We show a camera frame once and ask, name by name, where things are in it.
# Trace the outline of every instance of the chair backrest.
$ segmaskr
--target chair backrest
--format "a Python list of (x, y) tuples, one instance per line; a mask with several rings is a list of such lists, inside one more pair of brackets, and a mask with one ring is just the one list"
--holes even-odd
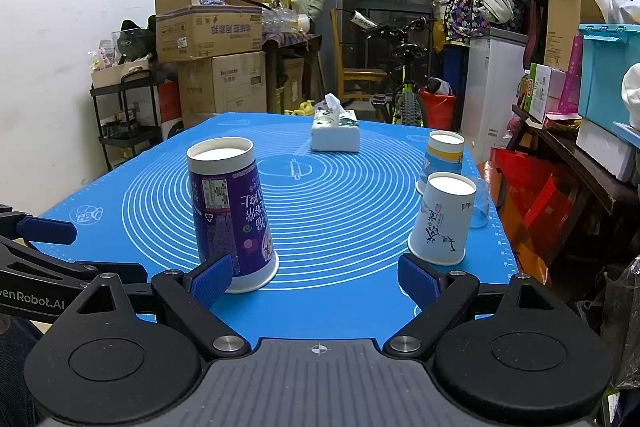
[(337, 85), (340, 86), (344, 83), (344, 67), (342, 65), (342, 50), (340, 48), (340, 37), (338, 36), (338, 13), (335, 8), (329, 10), (329, 16), (331, 17), (331, 29), (334, 32), (334, 53), (335, 53), (335, 68), (337, 73)]

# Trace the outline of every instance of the gray ribbed plate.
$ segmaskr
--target gray ribbed plate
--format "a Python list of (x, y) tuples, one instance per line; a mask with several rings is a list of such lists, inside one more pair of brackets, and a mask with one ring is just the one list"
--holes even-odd
[(450, 404), (419, 362), (389, 359), (372, 341), (266, 339), (247, 357), (214, 362), (190, 397), (140, 427), (489, 425)]

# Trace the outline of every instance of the teal storage box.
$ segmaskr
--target teal storage box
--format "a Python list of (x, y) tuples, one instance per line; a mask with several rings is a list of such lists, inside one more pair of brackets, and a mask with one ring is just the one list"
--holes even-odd
[(613, 132), (615, 121), (629, 123), (620, 95), (622, 77), (640, 62), (640, 25), (581, 24), (582, 80), (578, 114)]

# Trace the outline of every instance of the metal screw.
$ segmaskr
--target metal screw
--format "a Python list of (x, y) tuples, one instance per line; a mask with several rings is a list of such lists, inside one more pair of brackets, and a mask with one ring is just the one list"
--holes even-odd
[(244, 346), (244, 340), (235, 335), (223, 335), (213, 341), (213, 347), (219, 351), (225, 351), (226, 353), (232, 353), (242, 349)]
[(400, 353), (411, 353), (420, 349), (420, 340), (409, 335), (398, 335), (389, 341), (389, 347)]

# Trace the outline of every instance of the blue and yellow paper cup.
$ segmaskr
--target blue and yellow paper cup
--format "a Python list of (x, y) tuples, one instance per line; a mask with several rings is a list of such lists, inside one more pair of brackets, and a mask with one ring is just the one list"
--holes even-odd
[(424, 194), (427, 179), (434, 172), (462, 173), (462, 153), (465, 139), (456, 132), (434, 130), (429, 133), (427, 150), (424, 153), (422, 171), (415, 189)]
[(264, 209), (254, 144), (246, 138), (214, 138), (187, 151), (193, 223), (200, 261), (214, 253), (231, 257), (227, 293), (266, 285), (278, 270)]

